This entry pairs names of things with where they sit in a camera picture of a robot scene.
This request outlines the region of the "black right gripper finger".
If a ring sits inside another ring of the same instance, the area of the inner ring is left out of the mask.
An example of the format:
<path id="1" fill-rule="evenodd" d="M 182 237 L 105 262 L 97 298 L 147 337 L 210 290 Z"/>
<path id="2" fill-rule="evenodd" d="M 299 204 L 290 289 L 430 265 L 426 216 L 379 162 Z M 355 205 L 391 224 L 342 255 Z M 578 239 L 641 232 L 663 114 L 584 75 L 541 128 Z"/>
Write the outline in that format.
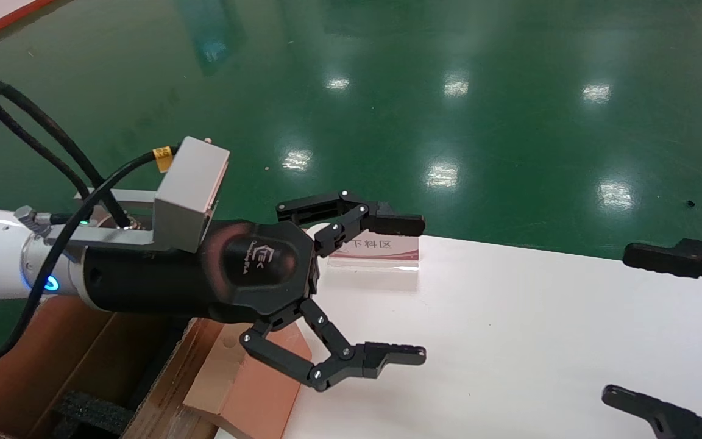
<path id="1" fill-rule="evenodd" d="M 683 407 L 616 385 L 607 385 L 601 400 L 646 421 L 657 438 L 702 438 L 702 416 Z"/>
<path id="2" fill-rule="evenodd" d="M 702 277 L 702 241 L 682 239 L 671 248 L 630 243 L 622 262 L 627 267 L 697 279 Z"/>

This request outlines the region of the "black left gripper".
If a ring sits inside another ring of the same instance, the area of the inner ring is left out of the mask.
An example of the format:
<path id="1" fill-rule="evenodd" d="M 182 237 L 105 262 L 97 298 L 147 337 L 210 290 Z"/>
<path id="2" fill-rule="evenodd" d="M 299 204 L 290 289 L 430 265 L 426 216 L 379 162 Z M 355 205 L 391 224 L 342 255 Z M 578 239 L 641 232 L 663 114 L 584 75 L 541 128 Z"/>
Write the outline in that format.
<path id="1" fill-rule="evenodd" d="M 281 202 L 276 212 L 284 222 L 212 221 L 197 252 L 88 248 L 83 300 L 109 312 L 254 323 L 240 337 L 245 352 L 319 392 L 348 378 L 376 380 L 388 364 L 423 365 L 423 346 L 351 345 L 309 297 L 319 276 L 316 253 L 418 257 L 424 217 L 397 213 L 387 202 L 369 202 L 348 191 Z M 300 228 L 310 223 L 324 224 L 313 239 Z M 298 319 L 330 353 L 320 364 L 266 338 L 276 324 Z"/>

